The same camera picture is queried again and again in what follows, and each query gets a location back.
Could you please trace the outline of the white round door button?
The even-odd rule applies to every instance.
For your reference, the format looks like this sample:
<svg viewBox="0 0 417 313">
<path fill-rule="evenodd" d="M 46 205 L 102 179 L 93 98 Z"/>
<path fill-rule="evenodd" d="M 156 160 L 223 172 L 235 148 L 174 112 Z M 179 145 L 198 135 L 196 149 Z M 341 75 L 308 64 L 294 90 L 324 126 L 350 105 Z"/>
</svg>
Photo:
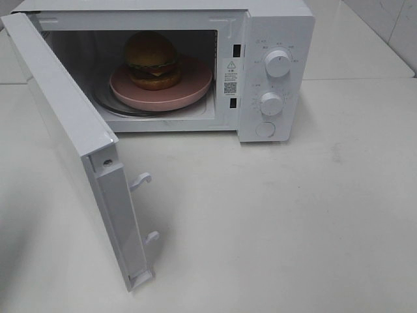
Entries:
<svg viewBox="0 0 417 313">
<path fill-rule="evenodd" d="M 274 135 L 276 127 L 274 123 L 271 122 L 262 122 L 257 125 L 255 132 L 258 136 L 264 138 L 270 138 Z"/>
</svg>

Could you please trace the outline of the pink round plate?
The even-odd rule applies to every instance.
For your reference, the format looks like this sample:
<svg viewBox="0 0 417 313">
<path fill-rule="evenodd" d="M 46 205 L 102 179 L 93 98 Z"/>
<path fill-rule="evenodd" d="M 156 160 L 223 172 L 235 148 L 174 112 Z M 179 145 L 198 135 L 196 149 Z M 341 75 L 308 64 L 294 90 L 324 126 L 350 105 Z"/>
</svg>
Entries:
<svg viewBox="0 0 417 313">
<path fill-rule="evenodd" d="M 121 65 L 109 79 L 109 86 L 118 100 L 127 106 L 150 112 L 165 112 L 186 107 L 202 98 L 212 82 L 212 70 L 194 57 L 180 60 L 181 81 L 173 87 L 150 91 L 136 86 Z"/>
</svg>

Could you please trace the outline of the burger with lettuce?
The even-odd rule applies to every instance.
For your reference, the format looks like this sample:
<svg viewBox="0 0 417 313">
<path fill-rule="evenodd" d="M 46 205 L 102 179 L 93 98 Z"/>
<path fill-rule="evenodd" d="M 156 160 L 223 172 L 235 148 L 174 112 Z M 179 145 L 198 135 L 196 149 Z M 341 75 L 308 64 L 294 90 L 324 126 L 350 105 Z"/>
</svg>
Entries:
<svg viewBox="0 0 417 313">
<path fill-rule="evenodd" d="M 167 89 L 182 78 L 177 50 L 154 31 L 138 32 L 126 41 L 124 62 L 133 83 L 145 90 Z"/>
</svg>

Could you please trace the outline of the white microwave door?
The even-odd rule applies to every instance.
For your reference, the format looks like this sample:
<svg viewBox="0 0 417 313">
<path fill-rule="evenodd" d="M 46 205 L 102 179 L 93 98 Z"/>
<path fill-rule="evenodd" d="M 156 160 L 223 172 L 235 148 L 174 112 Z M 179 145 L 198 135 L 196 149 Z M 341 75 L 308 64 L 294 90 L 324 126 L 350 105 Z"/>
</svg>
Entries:
<svg viewBox="0 0 417 313">
<path fill-rule="evenodd" d="M 68 73 L 26 14 L 2 17 L 12 49 L 42 116 L 53 147 L 88 205 L 100 211 L 128 291 L 153 277 L 145 247 L 159 237 L 142 237 L 129 183 L 117 151 L 118 138 Z"/>
</svg>

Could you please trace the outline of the white lower timer knob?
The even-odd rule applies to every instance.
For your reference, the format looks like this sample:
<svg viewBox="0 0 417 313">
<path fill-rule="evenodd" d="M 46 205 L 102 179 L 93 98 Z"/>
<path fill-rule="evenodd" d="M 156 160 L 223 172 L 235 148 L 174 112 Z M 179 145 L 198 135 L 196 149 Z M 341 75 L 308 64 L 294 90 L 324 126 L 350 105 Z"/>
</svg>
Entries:
<svg viewBox="0 0 417 313">
<path fill-rule="evenodd" d="M 276 93 L 265 93 L 260 98 L 260 110 L 263 115 L 275 116 L 283 107 L 283 99 Z"/>
</svg>

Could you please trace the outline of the white microwave oven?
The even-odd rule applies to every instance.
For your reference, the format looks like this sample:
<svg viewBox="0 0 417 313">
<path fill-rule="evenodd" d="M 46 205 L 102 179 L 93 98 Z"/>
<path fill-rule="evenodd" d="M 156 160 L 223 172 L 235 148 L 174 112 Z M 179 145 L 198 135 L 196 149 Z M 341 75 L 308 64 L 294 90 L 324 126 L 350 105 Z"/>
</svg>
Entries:
<svg viewBox="0 0 417 313">
<path fill-rule="evenodd" d="M 24 1 L 3 17 L 76 143 L 118 132 L 289 138 L 315 18 L 303 1 Z"/>
</svg>

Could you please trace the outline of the white upper power knob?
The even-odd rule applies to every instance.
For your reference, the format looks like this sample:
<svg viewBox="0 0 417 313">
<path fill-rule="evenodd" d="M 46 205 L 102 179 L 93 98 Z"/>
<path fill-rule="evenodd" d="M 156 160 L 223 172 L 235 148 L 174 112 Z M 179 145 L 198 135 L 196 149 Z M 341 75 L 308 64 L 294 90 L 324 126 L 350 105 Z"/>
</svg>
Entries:
<svg viewBox="0 0 417 313">
<path fill-rule="evenodd" d="M 291 63 L 290 53 L 283 48 L 276 48 L 265 57 L 266 72 L 273 78 L 286 75 L 290 71 Z"/>
</svg>

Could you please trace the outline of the glass turntable plate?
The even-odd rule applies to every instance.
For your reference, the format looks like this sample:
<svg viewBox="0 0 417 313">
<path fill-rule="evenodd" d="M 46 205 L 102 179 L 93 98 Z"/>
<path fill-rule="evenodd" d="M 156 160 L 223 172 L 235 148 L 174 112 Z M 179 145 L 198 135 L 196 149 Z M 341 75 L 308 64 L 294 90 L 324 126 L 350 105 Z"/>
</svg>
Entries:
<svg viewBox="0 0 417 313">
<path fill-rule="evenodd" d="M 147 119 L 213 119 L 215 105 L 213 96 L 213 83 L 208 91 L 198 101 L 189 106 L 166 112 L 150 112 L 131 108 L 116 98 L 109 83 L 95 83 L 90 86 L 90 100 L 98 108 L 125 118 Z"/>
</svg>

